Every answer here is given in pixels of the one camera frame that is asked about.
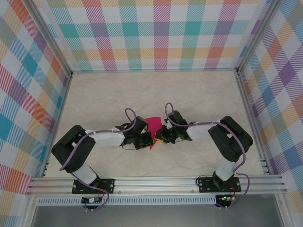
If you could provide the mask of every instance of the red object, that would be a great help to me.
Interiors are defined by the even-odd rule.
[[[151,136],[153,139],[153,145],[150,146],[150,149],[152,149],[152,147],[157,142],[155,136],[156,136],[156,132],[162,127],[162,121],[160,117],[150,117],[150,118],[146,118],[146,120],[148,123],[148,131],[151,132]]]

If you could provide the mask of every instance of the red wire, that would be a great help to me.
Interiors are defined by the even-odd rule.
[[[233,197],[236,198],[236,189],[235,189],[235,187],[232,184],[231,184],[231,187],[233,188]]]
[[[101,185],[101,188],[104,189],[104,186]],[[97,195],[97,199],[98,199],[98,200],[99,200],[99,194],[100,194],[100,191],[98,191],[98,195]],[[103,199],[103,196],[104,196],[104,192],[103,192],[103,195],[102,195],[101,199]]]

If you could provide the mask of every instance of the black mounting plate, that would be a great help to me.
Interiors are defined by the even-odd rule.
[[[99,183],[93,182],[91,185],[106,190],[108,194],[114,193],[114,188],[115,188],[114,179],[108,179],[108,178],[96,179],[96,181],[97,180],[99,181]],[[86,187],[77,180],[74,180],[74,184],[71,192],[72,194],[98,194],[98,190]]]
[[[199,192],[233,192],[234,186],[235,192],[241,192],[241,185],[238,177],[232,177],[228,185],[226,185],[223,190],[218,190],[218,188],[213,183],[212,177],[199,177],[197,179],[197,184],[199,185]]]

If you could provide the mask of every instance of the plaid wall panel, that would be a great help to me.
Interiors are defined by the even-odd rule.
[[[275,174],[303,221],[303,0],[284,0],[243,72]]]
[[[240,54],[240,57],[239,57],[239,59],[238,59],[238,61],[237,61],[237,63],[236,63],[236,68],[239,67],[240,62],[241,62],[241,60],[243,59],[243,56],[244,56],[244,54],[246,53],[247,48],[249,47],[251,41],[253,40],[253,37],[254,37],[254,35],[255,35],[255,33],[256,33],[256,30],[257,30],[257,29],[259,28],[259,26],[261,25],[261,21],[262,21],[262,19],[264,18],[264,16],[266,15],[266,12],[267,12],[267,10],[268,10],[268,8],[269,8],[271,2],[272,2],[272,0],[266,0],[266,3],[265,3],[265,5],[264,5],[264,7],[263,7],[263,9],[262,9],[262,11],[261,11],[261,13],[260,13],[260,15],[259,15],[259,17],[258,17],[258,19],[257,19],[257,21],[256,21],[256,23],[255,23],[255,25],[254,25],[254,27],[253,27],[253,29],[252,29],[252,31],[251,31],[251,33],[250,33],[250,35],[249,35],[249,37],[248,37],[248,39],[247,39],[245,45],[244,45],[244,48],[242,49],[242,52],[241,52],[241,54]]]
[[[68,82],[21,0],[0,1],[0,227],[16,226]]]
[[[49,11],[42,8],[46,1]],[[92,71],[234,68],[250,21],[257,20],[254,11],[265,1],[35,2],[69,64]]]

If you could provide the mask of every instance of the table surface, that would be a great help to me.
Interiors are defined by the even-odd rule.
[[[222,72],[118,72],[75,74],[60,121],[58,141],[72,126],[110,129],[128,122],[124,109],[130,107],[143,118],[161,117],[164,106],[174,105],[187,122],[208,122],[231,116],[250,135],[241,96],[231,71]],[[150,150],[121,147],[93,149],[87,164],[103,177],[212,175],[221,154],[212,139],[157,142]],[[46,177],[70,176],[51,155]],[[253,145],[238,172],[263,174]]]

